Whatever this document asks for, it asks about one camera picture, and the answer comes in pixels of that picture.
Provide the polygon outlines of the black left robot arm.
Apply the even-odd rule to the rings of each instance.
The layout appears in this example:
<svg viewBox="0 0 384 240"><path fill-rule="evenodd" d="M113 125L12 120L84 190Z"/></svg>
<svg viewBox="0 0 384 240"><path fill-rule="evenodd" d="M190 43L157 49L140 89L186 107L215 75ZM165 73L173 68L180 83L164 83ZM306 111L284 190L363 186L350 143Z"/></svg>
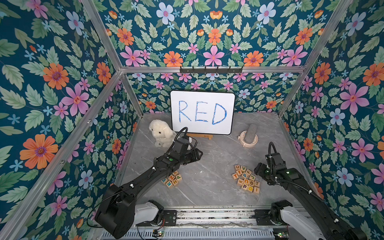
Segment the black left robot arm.
<svg viewBox="0 0 384 240"><path fill-rule="evenodd" d="M120 239L133 225L157 220L163 207L155 201L137 207L138 200L181 165L197 162L202 156L203 152L186 138L174 140L162 156L154 158L153 166L146 172L120 187L111 185L107 189L95 221L115 239Z"/></svg>

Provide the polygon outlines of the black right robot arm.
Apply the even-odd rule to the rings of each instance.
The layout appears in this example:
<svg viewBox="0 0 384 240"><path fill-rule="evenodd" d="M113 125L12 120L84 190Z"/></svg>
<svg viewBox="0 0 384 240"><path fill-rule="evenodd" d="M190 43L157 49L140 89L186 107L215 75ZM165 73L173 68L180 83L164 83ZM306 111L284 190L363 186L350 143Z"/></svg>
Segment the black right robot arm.
<svg viewBox="0 0 384 240"><path fill-rule="evenodd" d="M367 235L338 217L313 192L304 176L295 168L288 169L273 142L269 143L267 164L258 163L254 173L268 185L281 186L294 196L311 216L303 216L287 200L271 204L269 218L274 224L287 224L307 240L366 240Z"/></svg>

